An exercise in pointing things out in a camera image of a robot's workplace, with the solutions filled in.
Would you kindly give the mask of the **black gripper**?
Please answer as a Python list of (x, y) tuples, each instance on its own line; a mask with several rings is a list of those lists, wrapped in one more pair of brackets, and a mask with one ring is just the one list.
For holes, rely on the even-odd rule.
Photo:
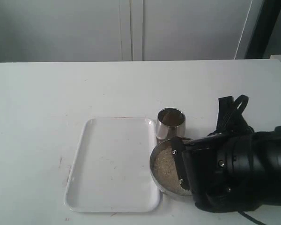
[(188, 183), (201, 210), (253, 211), (269, 204), (266, 170), (257, 156), (269, 133), (254, 133), (242, 116), (248, 101), (246, 95), (219, 98), (214, 133), (181, 146)]

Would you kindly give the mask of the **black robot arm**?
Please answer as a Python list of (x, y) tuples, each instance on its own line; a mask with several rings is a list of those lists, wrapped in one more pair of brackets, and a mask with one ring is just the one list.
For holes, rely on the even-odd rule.
[(246, 95), (220, 98), (215, 131), (182, 144), (186, 176), (200, 210), (281, 206), (281, 126), (254, 131), (242, 115), (248, 100)]

